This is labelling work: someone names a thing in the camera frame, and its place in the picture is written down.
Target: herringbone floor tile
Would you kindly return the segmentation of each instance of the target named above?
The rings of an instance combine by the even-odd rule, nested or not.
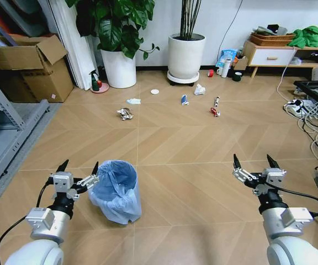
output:
[[[291,97],[286,77],[280,91]],[[318,162],[310,140],[282,110],[276,76],[244,76],[239,83],[200,72],[206,87],[170,86],[166,73],[137,73],[137,84],[104,94],[75,89],[0,198],[0,235],[35,205],[40,188],[65,159],[75,177],[87,176],[96,161],[120,159],[138,172],[142,217],[127,226],[106,219],[87,194],[75,202],[64,264],[104,265],[266,265],[268,241],[251,189],[232,175],[236,153],[245,169],[268,166],[266,154],[287,170],[284,186],[318,196],[313,169]],[[159,89],[158,95],[150,90]],[[181,106],[187,94],[189,106]],[[220,97],[221,117],[209,109]],[[129,105],[141,98],[141,105]],[[122,121],[116,110],[131,108]],[[52,187],[41,205],[52,203]],[[289,206],[318,211],[313,200],[282,193]],[[23,222],[4,239],[1,258],[30,241]],[[318,220],[303,236],[318,248]]]

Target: white tissue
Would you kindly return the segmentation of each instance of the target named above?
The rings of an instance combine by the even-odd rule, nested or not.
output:
[[[201,86],[200,84],[197,84],[194,94],[198,96],[198,95],[203,95],[204,92],[205,92],[205,87]]]
[[[129,104],[141,104],[141,100],[139,98],[130,98],[126,100]]]

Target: wooden cabinet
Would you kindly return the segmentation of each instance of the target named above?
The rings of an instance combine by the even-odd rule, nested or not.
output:
[[[259,67],[285,67],[290,60],[297,56],[302,59],[301,65],[289,65],[288,67],[318,67],[318,62],[310,60],[313,52],[318,53],[318,47],[305,47],[303,49],[289,46],[258,46],[246,41],[243,47],[243,55],[248,58],[248,66],[254,66],[252,78]]]

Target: garbage bag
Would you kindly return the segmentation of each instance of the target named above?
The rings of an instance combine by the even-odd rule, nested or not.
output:
[[[121,160],[105,161],[98,169],[99,182],[88,192],[89,199],[113,222],[126,225],[142,215],[137,172]]]

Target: white wall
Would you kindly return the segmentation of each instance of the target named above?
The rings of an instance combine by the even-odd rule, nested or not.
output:
[[[137,66],[166,66],[168,36],[180,31],[181,0],[156,0],[153,21],[140,32],[144,37],[142,49],[149,49],[152,43],[160,47],[144,61],[137,52]],[[195,33],[206,36],[202,65],[216,64],[218,48],[222,37],[231,23],[240,0],[202,0]],[[289,32],[310,25],[318,26],[318,0],[243,0],[240,11],[225,37],[222,49],[239,48],[253,28],[261,25],[279,24]]]

